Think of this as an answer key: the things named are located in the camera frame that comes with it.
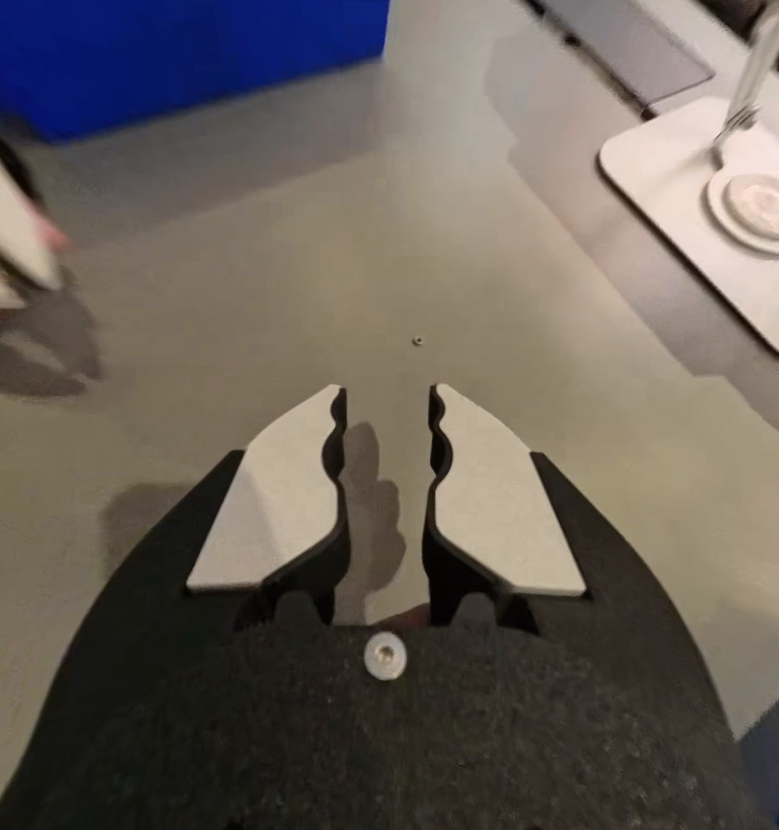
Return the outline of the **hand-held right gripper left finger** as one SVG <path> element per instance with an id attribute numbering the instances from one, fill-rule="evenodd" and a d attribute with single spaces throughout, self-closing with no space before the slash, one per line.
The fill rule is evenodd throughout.
<path id="1" fill-rule="evenodd" d="M 244 594 L 249 620 L 281 597 L 309 596 L 334 617 L 351 561 L 343 438 L 347 391 L 330 384 L 271 422 L 248 445 L 197 560 L 191 594 Z"/>

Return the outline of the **white metal document stand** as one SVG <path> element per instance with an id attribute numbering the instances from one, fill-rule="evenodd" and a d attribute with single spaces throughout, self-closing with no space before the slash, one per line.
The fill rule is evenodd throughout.
<path id="1" fill-rule="evenodd" d="M 760 92 L 779 58 L 779 2 L 754 30 L 728 105 L 707 97 L 608 140 L 601 171 L 779 354 L 779 138 Z"/>

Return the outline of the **grey table hatch cover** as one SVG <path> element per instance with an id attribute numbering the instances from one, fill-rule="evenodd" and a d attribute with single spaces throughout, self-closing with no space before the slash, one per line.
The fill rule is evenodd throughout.
<path id="1" fill-rule="evenodd" d="M 644 111 L 713 80 L 715 69 L 637 2 L 528 1 Z"/>

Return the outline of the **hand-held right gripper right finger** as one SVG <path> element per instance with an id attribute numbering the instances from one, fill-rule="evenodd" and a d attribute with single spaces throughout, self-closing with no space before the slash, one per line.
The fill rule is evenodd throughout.
<path id="1" fill-rule="evenodd" d="M 447 625 L 469 594 L 490 599 L 500 620 L 528 626 L 530 597 L 585 598 L 587 584 L 529 446 L 446 383 L 429 390 L 427 423 L 432 623 Z"/>

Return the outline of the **person's left hand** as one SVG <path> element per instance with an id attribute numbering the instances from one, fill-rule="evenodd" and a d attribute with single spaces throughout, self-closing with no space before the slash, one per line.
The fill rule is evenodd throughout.
<path id="1" fill-rule="evenodd" d="M 54 254 L 60 254 L 70 247 L 70 239 L 55 224 L 47 213 L 35 210 L 35 223 L 42 243 Z"/>

